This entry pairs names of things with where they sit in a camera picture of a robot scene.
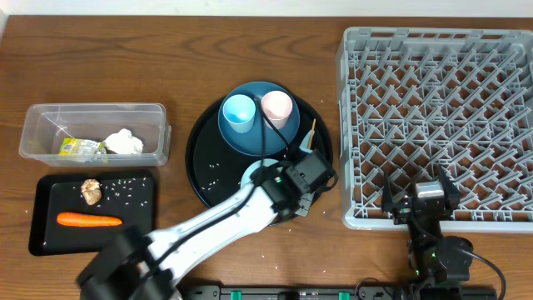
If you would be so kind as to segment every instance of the dish rack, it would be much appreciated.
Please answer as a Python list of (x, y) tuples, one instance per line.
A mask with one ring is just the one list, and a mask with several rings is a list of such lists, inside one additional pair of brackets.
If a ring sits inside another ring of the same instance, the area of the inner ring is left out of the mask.
[(342, 219), (402, 229), (381, 212), (436, 180), (461, 191), (443, 231), (533, 233), (533, 32), (350, 27), (336, 55)]

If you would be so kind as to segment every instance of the pink cup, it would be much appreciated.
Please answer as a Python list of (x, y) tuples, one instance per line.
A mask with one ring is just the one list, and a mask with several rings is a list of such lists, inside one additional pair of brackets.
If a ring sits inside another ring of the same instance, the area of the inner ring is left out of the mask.
[(291, 115), (292, 99), (284, 92), (268, 92), (261, 99), (261, 108), (272, 125), (277, 129), (282, 129)]

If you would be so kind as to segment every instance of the carrot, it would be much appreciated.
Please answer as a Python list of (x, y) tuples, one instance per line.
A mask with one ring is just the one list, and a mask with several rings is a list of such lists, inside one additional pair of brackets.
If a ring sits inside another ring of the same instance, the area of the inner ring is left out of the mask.
[(61, 212), (57, 215), (57, 222), (64, 226), (101, 227), (122, 224), (118, 217), (96, 216), (77, 212)]

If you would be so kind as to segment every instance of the black tray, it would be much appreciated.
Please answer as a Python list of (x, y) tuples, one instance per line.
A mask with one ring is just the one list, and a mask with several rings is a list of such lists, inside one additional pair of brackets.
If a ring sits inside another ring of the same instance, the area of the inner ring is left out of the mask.
[[(295, 96), (300, 110), (300, 127), (293, 143), (300, 144), (316, 119), (312, 148), (333, 162), (331, 139), (320, 115), (305, 101)], [(228, 199), (240, 189), (244, 171), (258, 157), (247, 156), (226, 143), (218, 129), (218, 110), (224, 98), (213, 103), (197, 120), (187, 141), (185, 164), (189, 182), (196, 195), (209, 208)], [(282, 160), (285, 150), (267, 156)], [(320, 197), (315, 194), (313, 203)]]
[[(97, 179), (102, 184), (102, 199), (92, 206), (80, 197), (80, 187), (89, 178)], [(144, 170), (47, 175), (37, 184), (28, 249), (35, 256), (87, 253), (101, 250), (116, 233), (133, 225), (142, 234), (147, 234), (155, 227), (156, 195), (156, 181), (151, 172)], [(57, 224), (57, 215), (63, 212), (117, 217), (121, 218), (122, 225), (66, 227)]]

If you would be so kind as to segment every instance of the table surface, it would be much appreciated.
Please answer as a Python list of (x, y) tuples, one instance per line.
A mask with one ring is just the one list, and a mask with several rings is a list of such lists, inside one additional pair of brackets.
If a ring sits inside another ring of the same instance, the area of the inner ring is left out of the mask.
[[(75, 299), (74, 279), (94, 257), (34, 257), (27, 250), (37, 180), (49, 173), (76, 172), (19, 156), (30, 105), (162, 103), (172, 125), (170, 160), (158, 168), (157, 225), (164, 228), (206, 210), (187, 180), (187, 137), (211, 103), (242, 83), (278, 82), (306, 99), (326, 122), (338, 158), (335, 53), (351, 26), (533, 30), (533, 20), (10, 17), (0, 46), (0, 299)], [(531, 297), (531, 235), (461, 236), (501, 268), (506, 299)], [(414, 276), (407, 267), (407, 238), (407, 232), (347, 229), (336, 188), (308, 217), (225, 247), (193, 269), (185, 282), (355, 287), (374, 277), (399, 283)], [(480, 262), (471, 267), (474, 283), (500, 289), (496, 274)]]

